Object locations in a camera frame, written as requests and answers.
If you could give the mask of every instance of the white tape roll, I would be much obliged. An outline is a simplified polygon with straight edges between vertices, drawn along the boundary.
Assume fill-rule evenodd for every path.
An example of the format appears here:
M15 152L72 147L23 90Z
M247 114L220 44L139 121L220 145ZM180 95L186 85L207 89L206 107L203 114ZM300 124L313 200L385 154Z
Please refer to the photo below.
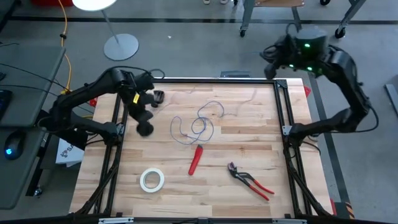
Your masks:
M145 180L147 178L147 176L151 173L156 173L157 175L159 175L160 180L159 180L159 184L154 187L154 188L148 188L147 185L145 184ZM145 190L148 193L154 193L158 190L160 190L163 185L164 185L164 175L162 173L162 171L160 171L160 169L156 169L156 168L149 168L147 170L145 170L142 174L141 174L141 178L139 179L139 185L141 185L141 188L143 190Z

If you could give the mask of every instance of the concrete floor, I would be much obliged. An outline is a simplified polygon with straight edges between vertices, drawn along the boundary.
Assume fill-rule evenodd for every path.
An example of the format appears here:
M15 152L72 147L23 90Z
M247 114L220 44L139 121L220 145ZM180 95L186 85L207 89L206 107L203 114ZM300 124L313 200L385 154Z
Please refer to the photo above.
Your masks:
M200 0L119 0L108 9L110 17L135 18L238 18L243 13L242 5L233 9L229 3L222 6L212 0L209 6ZM308 1L299 9L302 19L340 20L349 7L348 1L333 1L328 7L321 7L318 1ZM398 20L395 0L368 1L355 16L355 20ZM67 9L69 17L99 17L95 12ZM37 8L28 2L19 8L16 16L62 17L59 8ZM290 9L255 9L253 19L292 19ZM59 45L62 22L10 21L0 33L2 42L19 42L29 45ZM245 38L238 34L240 24L201 23L117 23L117 33L134 34L140 43L138 53L123 62L112 62L103 55L103 44L110 37L108 28L102 22L68 23L67 54L73 66L72 89L85 82L92 82L101 72L113 65L130 65L142 68L161 68L169 77L218 77L221 71L246 70L252 77L263 77L265 61L256 52L274 43L284 34L285 24L251 24ZM319 26L330 35L337 25ZM364 82L364 91L371 97L380 117L380 126L370 133L334 134L341 169L357 218L396 223L398 220L398 173L395 150L398 118L392 109L383 85L390 83L397 75L398 48L396 37L398 26L349 26L347 36L331 41L345 49L356 60L359 80ZM61 83L66 83L68 67L64 61L57 74ZM304 72L282 70L279 77L300 77L307 85L308 75ZM318 79L327 116L346 108L343 95L326 78ZM54 93L60 90L53 87ZM52 96L45 108L52 103ZM311 94L308 99L312 118L318 120L318 112ZM86 112L76 109L81 115ZM358 129L374 125L369 115ZM339 200L330 158L325 142L320 137L323 169L331 198ZM14 210L0 211L0 220L13 218L43 217L68 212L77 170L55 169L44 175L45 193L41 198L21 197Z

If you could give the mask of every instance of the wooden tabletop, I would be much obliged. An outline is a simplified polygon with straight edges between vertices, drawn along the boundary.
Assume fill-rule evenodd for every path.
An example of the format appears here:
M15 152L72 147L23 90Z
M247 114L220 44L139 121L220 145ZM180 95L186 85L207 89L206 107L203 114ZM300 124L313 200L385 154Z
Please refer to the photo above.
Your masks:
M302 80L288 79L287 83L295 121L310 123ZM281 218L285 213L293 215L272 85L156 84L155 88L165 91L165 101L158 108L148 107L154 114L150 121L155 127L152 135L140 137L136 133L137 123L132 118L127 121L113 214L123 212L124 216L134 217L264 218ZM94 120L110 121L115 99L116 95L100 97ZM212 100L224 106L224 116L220 117L222 109L216 103L201 111L200 115L214 124L214 135L210 141L200 143L204 148L203 155L194 175L189 176L197 144L183 145L173 140L170 123L174 116L179 116L183 122L183 133L192 134L191 123L197 118L197 111ZM175 120L171 128L173 135L182 142L189 142L189 138L179 133L178 126L179 121ZM197 122L193 127L198 131L203 126ZM210 133L211 126L208 126L201 138L206 139ZM104 152L103 143L86 148L71 212L81 208L98 186ZM331 212L319 153L305 144L301 152L308 187L324 208ZM250 173L263 186L275 192L275 195L266 193L269 202L232 178L227 169L227 163L231 161L238 167L238 172ZM163 188L153 194L146 193L139 185L141 174L151 167L160 169L165 175ZM102 207L107 193L105 190ZM304 211L301 191L298 190L297 194Z

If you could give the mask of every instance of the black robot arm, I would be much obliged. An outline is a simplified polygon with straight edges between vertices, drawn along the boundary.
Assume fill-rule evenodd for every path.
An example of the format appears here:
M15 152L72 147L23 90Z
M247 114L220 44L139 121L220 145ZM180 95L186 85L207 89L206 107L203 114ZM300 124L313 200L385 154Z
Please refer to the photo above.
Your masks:
M40 125L51 132L79 129L99 134L105 144L118 144L121 139L121 127L114 123L98 123L90 119L77 116L72 109L87 101L107 93L118 93L128 109L129 115L138 121L137 131L141 136L150 135L153 126L148 122L153 117L145 109L146 104L157 106L154 96L147 94L147 90L154 89L152 75L148 72L134 76L117 68L107 69L95 82L60 95L50 109L49 119L43 120Z
M324 75L340 88L349 103L349 108L332 118L310 124L293 124L289 132L289 142L293 146L300 146L308 135L355 132L371 109L369 98L357 80L354 60L344 50L328 45L326 33L322 30L303 29L295 37L287 34L265 49L261 57L269 62L265 69L268 79L276 76L279 67L306 70L316 77Z

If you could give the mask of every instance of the pliers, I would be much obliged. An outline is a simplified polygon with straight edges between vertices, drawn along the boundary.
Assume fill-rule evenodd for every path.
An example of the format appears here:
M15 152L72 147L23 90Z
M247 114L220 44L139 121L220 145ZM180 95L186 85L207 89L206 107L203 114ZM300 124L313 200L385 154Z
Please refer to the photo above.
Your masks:
M228 170L229 170L229 173L231 173L231 175L234 178L239 179L241 182L246 184L248 187L250 187L250 189L252 189L255 193L259 194L261 197L265 198L267 201L269 201L269 198L266 195L264 195L263 193L261 193L258 189L256 189L253 185L249 184L249 182L247 180L245 180L245 178L252 180L260 189L265 190L266 192L268 192L270 194L275 194L273 191L263 187L258 181L255 180L254 177L252 177L247 172L238 172L238 169L236 168L236 166L233 162L230 162L228 164Z

